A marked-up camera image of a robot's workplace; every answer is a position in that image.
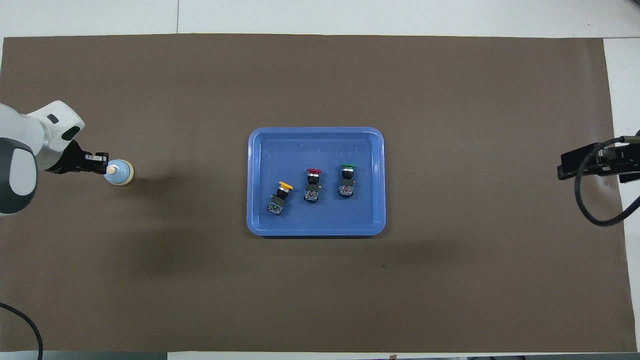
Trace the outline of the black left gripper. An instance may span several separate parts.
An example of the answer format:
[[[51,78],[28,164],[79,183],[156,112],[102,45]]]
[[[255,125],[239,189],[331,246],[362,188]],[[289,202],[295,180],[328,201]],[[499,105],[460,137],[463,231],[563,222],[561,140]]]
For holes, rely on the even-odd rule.
[[[71,140],[61,157],[47,171],[52,174],[87,173],[86,160],[94,162],[89,166],[90,173],[105,174],[109,153],[88,153],[82,150],[77,141]]]

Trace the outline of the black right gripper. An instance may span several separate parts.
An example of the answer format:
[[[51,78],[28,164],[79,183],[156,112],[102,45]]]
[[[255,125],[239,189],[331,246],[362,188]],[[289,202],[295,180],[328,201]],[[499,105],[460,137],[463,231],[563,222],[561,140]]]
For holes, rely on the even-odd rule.
[[[639,133],[630,138],[631,142],[624,142],[618,146],[608,145],[595,152],[587,160],[583,175],[617,176],[620,183],[637,182],[640,179]],[[560,165],[557,166],[558,180],[564,181],[576,177],[580,164],[592,150],[600,145],[600,142],[594,142],[562,153]]]

